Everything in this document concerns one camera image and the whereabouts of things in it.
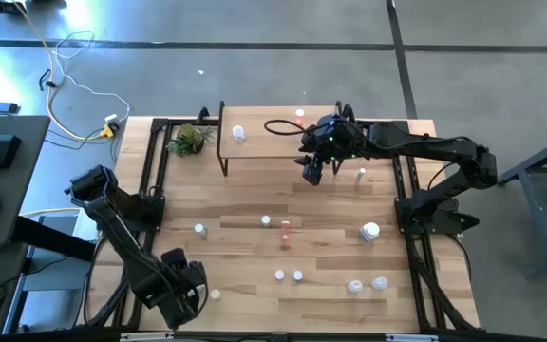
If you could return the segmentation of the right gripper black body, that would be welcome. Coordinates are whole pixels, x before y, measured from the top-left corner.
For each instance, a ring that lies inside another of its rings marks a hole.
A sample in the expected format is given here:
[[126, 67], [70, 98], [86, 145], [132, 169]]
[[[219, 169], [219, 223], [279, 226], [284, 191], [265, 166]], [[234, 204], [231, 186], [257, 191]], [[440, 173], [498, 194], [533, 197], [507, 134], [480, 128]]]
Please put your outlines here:
[[356, 121], [329, 114], [304, 130], [299, 151], [332, 161], [354, 158], [366, 147], [367, 138]]

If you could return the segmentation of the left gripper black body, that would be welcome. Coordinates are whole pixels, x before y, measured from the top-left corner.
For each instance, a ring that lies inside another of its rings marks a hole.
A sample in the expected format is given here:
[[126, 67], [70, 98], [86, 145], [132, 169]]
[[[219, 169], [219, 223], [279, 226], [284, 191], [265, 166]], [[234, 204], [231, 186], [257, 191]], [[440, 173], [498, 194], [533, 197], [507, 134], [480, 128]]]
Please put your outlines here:
[[169, 329], [178, 329], [197, 316], [197, 271], [193, 265], [172, 270], [161, 265], [165, 279], [157, 307]]

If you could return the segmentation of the wooden shelf with black legs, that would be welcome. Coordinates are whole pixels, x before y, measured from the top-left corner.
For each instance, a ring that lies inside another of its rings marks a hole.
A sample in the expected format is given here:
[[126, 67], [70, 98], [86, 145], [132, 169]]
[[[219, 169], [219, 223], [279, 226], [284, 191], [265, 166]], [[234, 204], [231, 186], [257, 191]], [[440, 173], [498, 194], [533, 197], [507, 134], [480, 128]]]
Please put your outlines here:
[[[219, 103], [217, 130], [217, 157], [224, 176], [228, 175], [231, 159], [295, 159], [301, 136], [278, 136], [268, 132], [264, 123], [285, 120], [295, 124], [295, 111], [303, 109], [302, 128], [307, 128], [325, 115], [337, 113], [338, 105], [291, 106], [228, 106]], [[235, 143], [232, 128], [244, 128], [245, 142]]]

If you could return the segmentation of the grey floor box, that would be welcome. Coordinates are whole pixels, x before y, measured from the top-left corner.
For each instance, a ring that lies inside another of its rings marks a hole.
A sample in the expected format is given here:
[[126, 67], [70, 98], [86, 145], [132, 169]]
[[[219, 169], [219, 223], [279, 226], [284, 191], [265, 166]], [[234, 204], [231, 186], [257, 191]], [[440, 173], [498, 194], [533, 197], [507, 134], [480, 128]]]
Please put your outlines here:
[[[42, 215], [27, 219], [38, 221], [45, 226], [95, 245], [96, 233], [91, 226], [88, 226], [87, 232], [77, 229], [76, 224], [79, 218], [79, 215]], [[92, 260], [84, 261], [32, 245], [28, 245], [27, 260], [28, 275], [22, 278], [24, 292], [81, 290], [92, 262]]]

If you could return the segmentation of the potted green plant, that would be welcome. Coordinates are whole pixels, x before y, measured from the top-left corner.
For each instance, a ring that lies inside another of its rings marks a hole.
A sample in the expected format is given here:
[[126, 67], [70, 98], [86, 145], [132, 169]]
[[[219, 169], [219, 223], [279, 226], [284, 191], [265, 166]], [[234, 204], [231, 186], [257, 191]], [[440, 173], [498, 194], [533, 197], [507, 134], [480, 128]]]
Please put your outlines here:
[[210, 126], [199, 128], [186, 123], [180, 127], [177, 136], [169, 141], [166, 149], [180, 158], [197, 155], [212, 137]]

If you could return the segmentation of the black desk beam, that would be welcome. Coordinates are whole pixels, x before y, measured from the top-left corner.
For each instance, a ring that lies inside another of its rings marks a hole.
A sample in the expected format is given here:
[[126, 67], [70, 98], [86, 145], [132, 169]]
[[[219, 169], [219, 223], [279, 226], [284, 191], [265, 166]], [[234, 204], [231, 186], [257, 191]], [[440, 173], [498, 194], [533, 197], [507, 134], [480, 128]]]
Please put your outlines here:
[[10, 241], [26, 243], [84, 261], [91, 261], [95, 251], [95, 245], [86, 240], [24, 217], [18, 217], [15, 221]]

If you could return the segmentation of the grey desk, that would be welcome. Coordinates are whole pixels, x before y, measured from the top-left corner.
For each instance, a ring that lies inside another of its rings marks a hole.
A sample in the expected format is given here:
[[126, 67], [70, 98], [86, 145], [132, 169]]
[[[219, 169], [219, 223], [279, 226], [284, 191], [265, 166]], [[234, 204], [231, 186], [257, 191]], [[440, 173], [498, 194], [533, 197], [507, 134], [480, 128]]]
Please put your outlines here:
[[0, 116], [0, 135], [20, 140], [8, 168], [0, 168], [0, 247], [10, 241], [50, 119], [47, 116]]

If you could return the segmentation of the silver frame bracket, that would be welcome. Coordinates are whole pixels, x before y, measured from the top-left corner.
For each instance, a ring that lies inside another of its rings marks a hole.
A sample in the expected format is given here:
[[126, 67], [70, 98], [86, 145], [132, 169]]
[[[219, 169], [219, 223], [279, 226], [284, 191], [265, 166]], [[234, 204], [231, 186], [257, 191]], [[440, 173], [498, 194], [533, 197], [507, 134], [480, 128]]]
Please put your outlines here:
[[440, 342], [437, 335], [389, 333], [385, 336], [386, 342]]
[[120, 335], [119, 342], [168, 342], [174, 337], [172, 332], [128, 332]]

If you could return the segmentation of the black metal table frame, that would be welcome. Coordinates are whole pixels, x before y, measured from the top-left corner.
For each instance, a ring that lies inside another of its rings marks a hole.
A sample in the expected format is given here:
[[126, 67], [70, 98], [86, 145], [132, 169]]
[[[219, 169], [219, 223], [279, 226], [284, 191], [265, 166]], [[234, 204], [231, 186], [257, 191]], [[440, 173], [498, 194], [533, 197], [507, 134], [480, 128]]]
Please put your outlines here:
[[[160, 229], [141, 237], [155, 255], [174, 248], [202, 262], [211, 290], [198, 318], [181, 327], [204, 338], [220, 334], [414, 333], [419, 330], [404, 237], [393, 202], [389, 160], [345, 161], [325, 168], [319, 185], [303, 180], [294, 159], [231, 159], [224, 176], [217, 157], [218, 115], [206, 123], [213, 137], [193, 157], [165, 149], [179, 131], [173, 118], [136, 117], [123, 137], [116, 176], [129, 193], [160, 187]], [[367, 172], [359, 183], [358, 170]], [[261, 226], [263, 216], [271, 224]], [[281, 240], [281, 222], [290, 227]], [[368, 222], [380, 227], [372, 242], [359, 237]], [[197, 223], [207, 229], [200, 238]], [[284, 279], [274, 277], [282, 270]], [[300, 282], [293, 272], [303, 273]], [[374, 289], [384, 276], [388, 286]], [[360, 280], [353, 294], [347, 285]]]

